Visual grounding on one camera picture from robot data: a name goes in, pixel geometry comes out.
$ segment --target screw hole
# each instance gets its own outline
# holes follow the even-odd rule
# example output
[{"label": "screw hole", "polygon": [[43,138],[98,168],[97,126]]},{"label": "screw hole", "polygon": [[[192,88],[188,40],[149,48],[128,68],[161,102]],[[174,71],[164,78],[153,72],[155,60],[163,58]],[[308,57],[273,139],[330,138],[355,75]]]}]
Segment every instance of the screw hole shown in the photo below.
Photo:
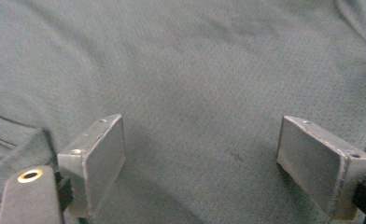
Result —
[{"label": "screw hole", "polygon": [[24,176],[23,176],[23,178],[24,178],[24,179],[29,179],[29,178],[32,178],[32,177],[34,177],[34,176],[36,176],[36,175],[37,175],[37,173],[33,172],[33,173],[29,173],[29,174],[27,174],[27,175],[24,175]]},{"label": "screw hole", "polygon": [[354,153],[354,154],[351,154],[351,157],[354,157],[354,158],[360,158],[360,155],[359,155],[359,154]]},{"label": "screw hole", "polygon": [[43,171],[40,169],[30,170],[30,171],[27,171],[27,172],[23,173],[22,175],[20,175],[18,177],[18,182],[20,182],[22,184],[29,183],[34,180],[37,180],[42,175],[43,175]]}]

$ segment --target metal plate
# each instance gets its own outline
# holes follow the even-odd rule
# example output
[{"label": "metal plate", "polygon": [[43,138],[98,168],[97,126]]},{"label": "metal plate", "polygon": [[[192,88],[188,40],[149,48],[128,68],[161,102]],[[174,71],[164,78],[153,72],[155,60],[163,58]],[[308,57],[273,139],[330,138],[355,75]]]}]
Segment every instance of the metal plate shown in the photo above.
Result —
[{"label": "metal plate", "polygon": [[112,115],[93,125],[58,154],[63,177],[71,179],[75,217],[96,217],[125,162],[122,116]]},{"label": "metal plate", "polygon": [[366,180],[366,153],[313,122],[286,116],[277,162],[332,219],[355,218],[352,197]]},{"label": "metal plate", "polygon": [[0,224],[10,223],[63,223],[51,167],[33,167],[13,175],[6,182]]}]

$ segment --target gray fabric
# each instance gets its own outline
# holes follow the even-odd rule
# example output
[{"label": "gray fabric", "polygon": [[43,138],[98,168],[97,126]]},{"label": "gray fabric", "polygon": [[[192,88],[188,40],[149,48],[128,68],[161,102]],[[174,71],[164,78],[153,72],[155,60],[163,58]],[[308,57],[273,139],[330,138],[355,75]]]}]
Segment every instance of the gray fabric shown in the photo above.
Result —
[{"label": "gray fabric", "polygon": [[276,145],[291,115],[366,148],[353,2],[1,0],[0,116],[60,151],[123,115],[128,160],[98,223],[325,223]]},{"label": "gray fabric", "polygon": [[51,164],[53,153],[41,129],[0,118],[0,199],[11,175],[35,165]]}]

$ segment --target textured fabric surface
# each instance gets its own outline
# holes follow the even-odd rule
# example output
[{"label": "textured fabric surface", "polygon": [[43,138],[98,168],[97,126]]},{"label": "textured fabric surface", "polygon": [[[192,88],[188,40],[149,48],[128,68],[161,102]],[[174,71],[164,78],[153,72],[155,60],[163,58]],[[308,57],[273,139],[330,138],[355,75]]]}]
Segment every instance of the textured fabric surface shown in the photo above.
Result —
[{"label": "textured fabric surface", "polygon": [[36,165],[52,164],[53,153],[41,129],[0,118],[0,199],[11,175]]},{"label": "textured fabric surface", "polygon": [[95,222],[327,223],[278,133],[366,148],[366,1],[0,0],[0,116],[60,151],[116,113],[128,157]]}]

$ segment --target brass ring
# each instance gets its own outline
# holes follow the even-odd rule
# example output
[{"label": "brass ring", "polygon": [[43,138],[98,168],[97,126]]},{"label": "brass ring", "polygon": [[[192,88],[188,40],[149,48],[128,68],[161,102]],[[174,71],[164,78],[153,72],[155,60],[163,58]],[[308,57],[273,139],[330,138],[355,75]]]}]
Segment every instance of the brass ring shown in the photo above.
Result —
[{"label": "brass ring", "polygon": [[18,177],[18,182],[20,182],[22,184],[29,183],[34,180],[37,180],[42,175],[43,175],[43,171],[40,169],[30,170],[30,171],[27,171],[27,172],[21,174],[20,177]]}]

